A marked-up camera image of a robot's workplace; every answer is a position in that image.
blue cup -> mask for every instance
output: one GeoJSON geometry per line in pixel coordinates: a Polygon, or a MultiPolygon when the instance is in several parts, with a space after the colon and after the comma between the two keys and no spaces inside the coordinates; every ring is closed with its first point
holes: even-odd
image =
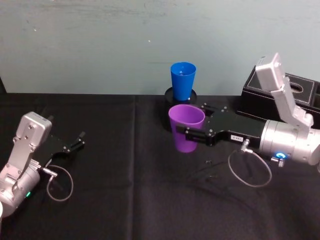
{"type": "Polygon", "coordinates": [[[170,70],[173,97],[178,101],[188,100],[194,84],[196,66],[190,62],[176,62],[170,70]]]}

cable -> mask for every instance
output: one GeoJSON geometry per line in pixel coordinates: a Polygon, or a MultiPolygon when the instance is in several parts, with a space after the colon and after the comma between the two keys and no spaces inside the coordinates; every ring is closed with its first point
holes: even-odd
{"type": "Polygon", "coordinates": [[[48,167],[54,167],[54,168],[63,170],[63,171],[69,176],[69,178],[70,178],[71,190],[70,190],[69,195],[68,195],[67,197],[65,197],[65,198],[57,199],[57,198],[53,197],[53,196],[51,195],[51,193],[49,192],[49,186],[50,186],[50,183],[52,182],[52,179],[53,179],[53,176],[51,176],[48,184],[46,185],[46,193],[49,195],[49,197],[50,197],[52,200],[57,201],[57,202],[64,202],[64,201],[68,200],[68,199],[71,197],[71,195],[72,195],[72,193],[73,193],[73,191],[74,191],[74,180],[73,180],[71,174],[70,174],[66,169],[64,169],[64,168],[61,167],[61,166],[49,165],[48,167]]]}
{"type": "Polygon", "coordinates": [[[268,164],[267,164],[258,154],[256,154],[255,152],[247,152],[247,153],[255,155],[255,156],[263,163],[263,165],[266,167],[266,169],[267,169],[267,171],[268,171],[268,173],[269,173],[269,179],[268,179],[264,184],[254,185],[254,184],[250,184],[250,183],[244,181],[241,177],[239,177],[239,176],[235,173],[235,171],[232,169],[231,164],[230,164],[230,157],[231,157],[231,155],[234,154],[235,152],[237,152],[237,150],[234,150],[234,151],[229,155],[229,157],[228,157],[228,165],[229,165],[229,168],[230,168],[232,174],[233,174],[240,182],[242,182],[243,184],[245,184],[245,185],[247,185],[247,186],[249,186],[249,187],[252,187],[252,188],[262,188],[262,187],[267,186],[267,185],[270,183],[270,181],[271,181],[271,179],[272,179],[271,169],[270,169],[270,167],[268,166],[268,164]]]}

round black base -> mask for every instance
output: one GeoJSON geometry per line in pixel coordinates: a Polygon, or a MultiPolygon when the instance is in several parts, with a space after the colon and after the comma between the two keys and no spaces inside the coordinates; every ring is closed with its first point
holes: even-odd
{"type": "Polygon", "coordinates": [[[161,122],[167,131],[171,132],[171,126],[170,126],[170,118],[169,118],[169,110],[171,107],[179,104],[196,104],[197,103],[197,94],[194,90],[191,91],[191,96],[186,101],[178,101],[174,98],[174,92],[172,87],[170,87],[167,91],[165,91],[164,94],[164,107],[162,109],[161,114],[161,122]]]}

tissue box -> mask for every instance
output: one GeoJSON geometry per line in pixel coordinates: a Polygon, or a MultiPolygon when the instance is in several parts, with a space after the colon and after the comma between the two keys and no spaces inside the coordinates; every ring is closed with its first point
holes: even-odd
{"type": "MultiPolygon", "coordinates": [[[[285,74],[290,79],[295,103],[313,115],[312,128],[320,129],[320,83],[304,77],[285,74]]],[[[254,67],[242,89],[238,114],[257,120],[281,121],[271,94],[261,89],[254,67]]]]}

table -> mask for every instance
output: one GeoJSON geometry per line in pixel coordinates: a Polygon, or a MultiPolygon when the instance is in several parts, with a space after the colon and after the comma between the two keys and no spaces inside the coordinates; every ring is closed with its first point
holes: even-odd
{"type": "MultiPolygon", "coordinates": [[[[217,107],[237,97],[200,96],[217,107]]],[[[51,133],[86,146],[72,162],[74,193],[65,203],[46,195],[42,179],[14,215],[3,219],[1,239],[47,240],[307,240],[320,239],[320,175],[315,167],[271,165],[264,188],[240,183],[228,155],[239,145],[175,150],[160,121],[162,96],[0,95],[0,167],[25,113],[53,115],[51,133]]],[[[236,156],[248,181],[267,175],[254,158],[236,156]]]]}

